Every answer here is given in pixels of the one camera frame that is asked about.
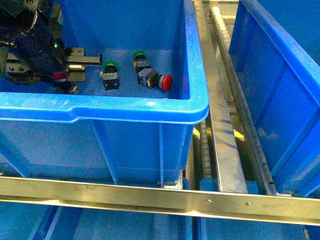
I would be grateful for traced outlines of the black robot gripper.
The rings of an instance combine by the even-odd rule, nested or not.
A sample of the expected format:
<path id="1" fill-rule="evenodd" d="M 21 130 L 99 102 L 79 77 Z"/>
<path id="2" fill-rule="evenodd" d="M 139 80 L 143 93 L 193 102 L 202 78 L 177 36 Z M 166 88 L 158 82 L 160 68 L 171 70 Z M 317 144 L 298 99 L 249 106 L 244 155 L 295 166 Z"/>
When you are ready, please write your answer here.
<path id="1" fill-rule="evenodd" d="M 103 56 L 87 56 L 84 48 L 67 47 L 51 30 L 53 0 L 2 0 L 0 2 L 0 75 L 18 83 L 6 72 L 9 54 L 13 54 L 28 70 L 50 78 L 67 68 L 69 82 L 84 82 L 86 66 L 101 66 Z"/>

